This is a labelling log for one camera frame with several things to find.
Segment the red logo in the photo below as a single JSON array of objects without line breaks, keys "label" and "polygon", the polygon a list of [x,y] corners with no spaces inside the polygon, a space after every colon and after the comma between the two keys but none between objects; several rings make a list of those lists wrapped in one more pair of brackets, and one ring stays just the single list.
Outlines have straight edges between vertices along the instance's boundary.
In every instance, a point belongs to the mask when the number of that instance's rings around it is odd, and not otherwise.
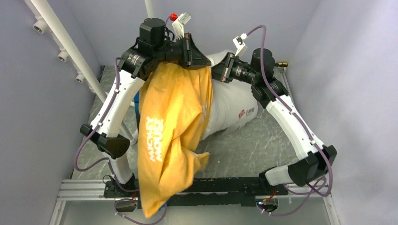
[{"label": "red logo", "polygon": [[245,111],[242,110],[242,111],[239,113],[239,119],[242,118],[244,115],[245,115]]}]

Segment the white fabric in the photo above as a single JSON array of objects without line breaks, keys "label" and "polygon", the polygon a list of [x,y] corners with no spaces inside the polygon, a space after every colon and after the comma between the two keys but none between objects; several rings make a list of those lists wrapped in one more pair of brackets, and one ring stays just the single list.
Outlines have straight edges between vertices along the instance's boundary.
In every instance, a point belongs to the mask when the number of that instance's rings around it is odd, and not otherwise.
[{"label": "white fabric", "polygon": [[[207,57],[212,66],[218,64],[229,52],[227,50]],[[258,105],[251,92],[251,85],[233,80],[230,83],[222,83],[212,80],[213,102],[210,112],[210,120],[202,140],[217,131],[232,131],[242,128],[247,122],[257,115]]]}]

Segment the yellow bag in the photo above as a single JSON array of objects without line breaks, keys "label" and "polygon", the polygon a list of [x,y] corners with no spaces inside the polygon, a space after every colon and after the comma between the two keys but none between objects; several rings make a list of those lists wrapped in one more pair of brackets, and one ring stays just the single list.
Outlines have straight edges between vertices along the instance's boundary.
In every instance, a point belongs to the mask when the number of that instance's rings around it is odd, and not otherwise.
[{"label": "yellow bag", "polygon": [[213,100],[211,68],[160,63],[140,90],[138,180],[142,209],[151,217],[187,189],[209,153],[195,154]]}]

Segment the white wall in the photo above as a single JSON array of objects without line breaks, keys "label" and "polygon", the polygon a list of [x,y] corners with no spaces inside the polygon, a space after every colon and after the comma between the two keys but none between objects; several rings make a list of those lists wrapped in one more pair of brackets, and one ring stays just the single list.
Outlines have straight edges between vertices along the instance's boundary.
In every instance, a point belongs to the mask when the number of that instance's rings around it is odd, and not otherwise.
[{"label": "white wall", "polygon": [[338,152],[343,225],[398,223],[398,2],[322,0],[289,63],[309,126]]},{"label": "white wall", "polygon": [[[257,25],[268,27],[266,45],[277,61],[289,60],[320,0],[153,0],[155,15],[188,11],[186,31],[204,54],[235,49],[232,39]],[[68,0],[102,65],[131,47],[147,18],[144,0]],[[262,32],[247,41],[244,60],[260,46]]]},{"label": "white wall", "polygon": [[[100,64],[64,0],[51,0],[98,75]],[[23,0],[0,1],[0,224],[50,222],[61,180],[73,169],[93,94],[75,81],[59,48],[38,34]]]}]

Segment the blue object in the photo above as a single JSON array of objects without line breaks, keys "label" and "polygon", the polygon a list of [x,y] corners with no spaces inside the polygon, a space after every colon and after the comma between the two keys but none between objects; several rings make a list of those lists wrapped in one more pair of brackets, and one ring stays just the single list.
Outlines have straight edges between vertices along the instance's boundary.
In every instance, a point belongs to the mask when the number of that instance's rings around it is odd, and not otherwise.
[{"label": "blue object", "polygon": [[137,92],[137,94],[134,96],[134,109],[136,111],[137,130],[139,130],[139,120],[141,119],[138,107],[139,107],[139,92]]}]

